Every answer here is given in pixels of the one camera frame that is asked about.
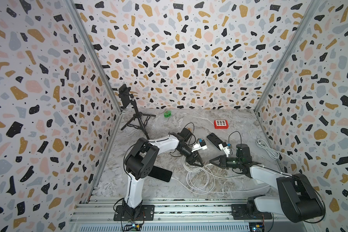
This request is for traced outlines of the black phone pale green case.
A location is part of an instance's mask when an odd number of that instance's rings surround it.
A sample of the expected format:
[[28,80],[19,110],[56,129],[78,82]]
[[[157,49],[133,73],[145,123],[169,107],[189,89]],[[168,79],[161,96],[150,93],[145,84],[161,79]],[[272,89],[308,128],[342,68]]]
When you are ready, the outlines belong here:
[[227,147],[227,144],[214,133],[210,133],[206,138],[220,151]]

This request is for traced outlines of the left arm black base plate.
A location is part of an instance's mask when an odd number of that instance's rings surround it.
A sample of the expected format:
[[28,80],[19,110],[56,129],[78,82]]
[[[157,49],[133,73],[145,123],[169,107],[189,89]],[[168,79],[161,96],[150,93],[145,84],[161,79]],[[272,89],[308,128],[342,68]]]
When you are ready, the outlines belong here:
[[141,205],[133,209],[129,206],[117,206],[114,221],[153,221],[155,215],[154,205]]

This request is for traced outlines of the green toy cube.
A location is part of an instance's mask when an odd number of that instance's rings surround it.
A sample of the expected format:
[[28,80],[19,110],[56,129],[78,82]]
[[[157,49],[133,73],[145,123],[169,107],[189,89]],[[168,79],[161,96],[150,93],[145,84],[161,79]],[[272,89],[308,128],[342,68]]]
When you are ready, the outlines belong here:
[[172,112],[171,112],[170,110],[167,110],[167,111],[165,111],[165,112],[163,113],[163,115],[164,115],[165,118],[169,118],[169,117],[172,116]]

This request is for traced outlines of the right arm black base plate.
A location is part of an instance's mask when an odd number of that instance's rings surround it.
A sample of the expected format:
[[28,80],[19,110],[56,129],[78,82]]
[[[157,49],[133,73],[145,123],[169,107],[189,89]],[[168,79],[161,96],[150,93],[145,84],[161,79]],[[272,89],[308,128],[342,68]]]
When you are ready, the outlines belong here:
[[231,213],[234,220],[247,220],[247,219],[272,219],[273,216],[268,212],[261,212],[256,208],[254,203],[256,197],[249,197],[245,204],[233,204],[231,205]]

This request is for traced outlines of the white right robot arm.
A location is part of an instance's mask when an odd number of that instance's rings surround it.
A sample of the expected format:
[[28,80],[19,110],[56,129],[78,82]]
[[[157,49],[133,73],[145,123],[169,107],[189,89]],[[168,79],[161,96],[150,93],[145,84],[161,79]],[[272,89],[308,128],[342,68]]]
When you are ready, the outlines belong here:
[[246,144],[236,145],[236,155],[220,155],[211,159],[210,164],[221,169],[238,169],[240,174],[263,182],[278,192],[278,197],[257,196],[251,198],[258,212],[284,215],[291,222],[310,222],[326,216],[326,207],[318,192],[304,174],[288,174],[267,168],[253,161]]

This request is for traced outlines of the red block white grid top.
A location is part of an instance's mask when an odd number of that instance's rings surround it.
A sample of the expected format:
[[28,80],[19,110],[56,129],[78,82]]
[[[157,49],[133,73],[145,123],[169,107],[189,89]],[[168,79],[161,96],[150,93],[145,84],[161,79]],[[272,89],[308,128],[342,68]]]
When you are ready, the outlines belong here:
[[229,124],[227,120],[217,119],[214,120],[214,127],[218,130],[226,130],[229,128]]

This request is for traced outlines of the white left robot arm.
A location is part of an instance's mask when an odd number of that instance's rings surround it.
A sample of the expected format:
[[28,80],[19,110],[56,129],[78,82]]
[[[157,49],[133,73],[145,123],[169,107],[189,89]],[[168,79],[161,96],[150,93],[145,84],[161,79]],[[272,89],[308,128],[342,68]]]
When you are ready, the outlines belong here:
[[204,163],[198,150],[188,144],[193,132],[183,128],[180,133],[169,133],[159,139],[140,138],[124,159],[125,171],[128,174],[127,195],[124,204],[130,209],[141,206],[142,191],[145,178],[153,171],[160,171],[154,166],[157,156],[171,150],[176,150],[184,156],[185,162],[191,166],[203,167]]

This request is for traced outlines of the aluminium front rail frame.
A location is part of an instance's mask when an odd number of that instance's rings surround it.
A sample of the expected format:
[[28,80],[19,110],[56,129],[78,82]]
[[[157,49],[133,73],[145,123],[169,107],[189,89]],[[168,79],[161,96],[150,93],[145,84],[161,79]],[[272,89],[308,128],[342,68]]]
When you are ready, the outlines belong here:
[[273,214],[266,219],[242,215],[245,200],[151,199],[144,200],[145,215],[120,219],[117,199],[92,197],[78,204],[71,216],[69,232],[318,232],[316,224],[292,223]]

